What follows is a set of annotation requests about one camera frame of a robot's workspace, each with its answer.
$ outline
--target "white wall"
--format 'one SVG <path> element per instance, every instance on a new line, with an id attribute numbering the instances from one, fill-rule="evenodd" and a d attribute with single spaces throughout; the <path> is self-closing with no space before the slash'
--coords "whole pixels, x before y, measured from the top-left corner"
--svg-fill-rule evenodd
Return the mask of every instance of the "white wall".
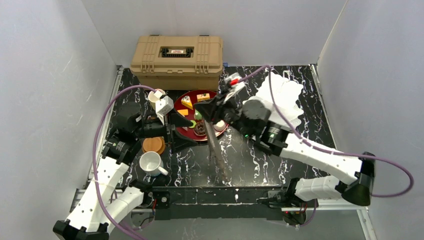
<path id="1" fill-rule="evenodd" d="M 370 151 L 415 177 L 405 196 L 373 198 L 378 239 L 423 239 L 424 2 L 350 0 L 318 61 L 323 100 L 337 146 Z M 400 170 L 377 164 L 374 193 L 406 187 Z"/>
<path id="2" fill-rule="evenodd" d="M 57 240 L 115 76 L 81 1 L 1 1 L 0 239 Z"/>
<path id="3" fill-rule="evenodd" d="M 139 36 L 221 36 L 232 66 L 316 63 L 346 0 L 82 0 L 113 60 Z"/>

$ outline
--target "white mug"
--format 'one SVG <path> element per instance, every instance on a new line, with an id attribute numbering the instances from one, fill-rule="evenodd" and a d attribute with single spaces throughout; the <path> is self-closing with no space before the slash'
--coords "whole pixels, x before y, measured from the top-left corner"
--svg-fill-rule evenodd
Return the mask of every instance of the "white mug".
<path id="1" fill-rule="evenodd" d="M 165 91 L 164 90 L 162 90 L 162 89 L 156 89 L 157 91 L 160 91 L 161 93 L 163 93 L 163 94 L 166 94 L 165 93 Z M 154 92 L 153 91 L 150 91 L 149 93 L 148 93 L 148 95 L 147 95 L 147 99 L 148 99 L 148 101 L 150 102 L 150 106 L 153 108 L 153 110 L 155 110 L 156 108 L 155 108 L 155 103 L 156 103 L 156 101 L 158 101 L 159 100 L 159 98 L 157 98 L 155 95 L 153 95 L 154 94 Z"/>
<path id="2" fill-rule="evenodd" d="M 159 174 L 168 175 L 164 169 L 161 156 L 155 151 L 148 151 L 140 157 L 140 167 L 149 176 L 156 177 Z"/>

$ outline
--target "tan toolbox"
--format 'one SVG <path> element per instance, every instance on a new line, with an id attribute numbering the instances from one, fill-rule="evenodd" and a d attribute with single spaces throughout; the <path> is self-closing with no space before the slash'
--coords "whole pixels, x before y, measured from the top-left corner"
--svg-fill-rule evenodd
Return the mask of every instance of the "tan toolbox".
<path id="1" fill-rule="evenodd" d="M 163 90 L 218 90 L 219 36 L 141 36 L 129 67 L 142 85 Z"/>

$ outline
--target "black marble table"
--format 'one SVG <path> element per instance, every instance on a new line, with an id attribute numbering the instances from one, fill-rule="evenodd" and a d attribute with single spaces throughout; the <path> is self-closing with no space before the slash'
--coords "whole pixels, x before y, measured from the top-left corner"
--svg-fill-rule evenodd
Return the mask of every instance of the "black marble table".
<path id="1" fill-rule="evenodd" d="M 257 66 L 226 67 L 220 78 L 220 86 L 223 79 L 233 73 L 239 73 L 242 77 L 247 76 Z M 330 134 L 322 104 L 314 84 L 309 66 L 274 66 L 274 73 L 283 75 L 283 71 L 290 72 L 290 79 L 303 85 L 303 90 L 297 101 L 304 114 L 299 116 L 302 123 L 298 126 L 299 132 L 306 138 L 317 143 L 334 148 L 334 142 Z M 247 82 L 247 87 L 235 97 L 237 104 L 255 95 L 262 85 L 266 76 L 265 72 L 252 77 Z M 131 71 L 126 68 L 123 71 L 119 90 L 137 85 L 139 81 Z M 174 101 L 186 91 L 168 90 L 166 94 Z M 139 103 L 143 113 L 152 111 L 147 100 L 147 91 L 141 89 L 132 90 L 123 95 L 114 106 L 109 127 L 114 124 L 114 116 L 125 103 Z M 273 187 L 287 186 L 291 178 L 316 178 L 328 174 L 302 162 L 279 156 L 268 156 L 252 146 L 252 141 L 241 136 L 233 128 L 228 130 L 218 139 L 221 153 L 228 169 L 228 182 L 222 182 L 217 175 L 216 166 L 209 162 L 209 150 L 207 145 L 187 148 L 181 152 L 170 153 L 167 147 L 161 155 L 165 168 L 169 171 L 168 176 L 150 177 L 139 166 L 140 151 L 118 184 L 126 186 L 134 179 L 144 180 L 158 187 Z"/>

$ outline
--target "red plate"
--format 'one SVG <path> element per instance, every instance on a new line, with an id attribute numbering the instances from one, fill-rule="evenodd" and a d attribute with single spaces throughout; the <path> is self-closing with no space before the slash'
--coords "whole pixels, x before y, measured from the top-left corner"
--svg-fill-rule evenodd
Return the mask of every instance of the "red plate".
<path id="1" fill-rule="evenodd" d="M 197 95 L 199 95 L 199 94 L 209 94 L 210 98 L 213 98 L 213 97 L 215 97 L 215 95 L 217 93 L 216 92 L 213 92 L 213 91 L 209 91 L 209 90 L 194 90 L 194 91 L 189 91 L 186 94 L 180 96 L 176 100 L 176 102 L 174 102 L 174 104 L 173 104 L 174 109 L 175 110 L 187 109 L 188 110 L 188 115 L 185 116 L 185 118 L 187 118 L 188 120 L 194 120 L 194 121 L 196 121 L 198 123 L 201 122 L 201 121 L 195 119 L 195 111 L 194 110 L 191 110 L 190 108 L 184 106 L 181 103 L 181 99 L 183 99 L 185 96 L 190 96 L 191 104 L 193 105 L 193 109 L 195 109 L 195 103 L 198 102 Z M 216 131 L 215 130 L 215 135 L 217 137 L 220 136 L 221 134 L 223 134 L 223 132 L 225 132 L 227 130 L 227 128 L 228 128 L 228 124 L 225 125 L 225 129 L 222 130 L 222 131 Z M 177 127 L 176 128 L 176 130 L 180 134 L 182 134 L 183 136 L 186 136 L 188 138 L 191 138 L 191 139 L 193 139 L 195 141 L 199 141 L 200 142 L 200 141 L 207 141 L 208 140 L 208 137 L 206 137 L 206 135 L 205 136 L 197 136 L 195 134 L 195 131 L 194 131 L 193 128 L 188 128 L 187 127 L 187 129 L 188 129 L 188 131 L 184 130 L 182 127 Z"/>

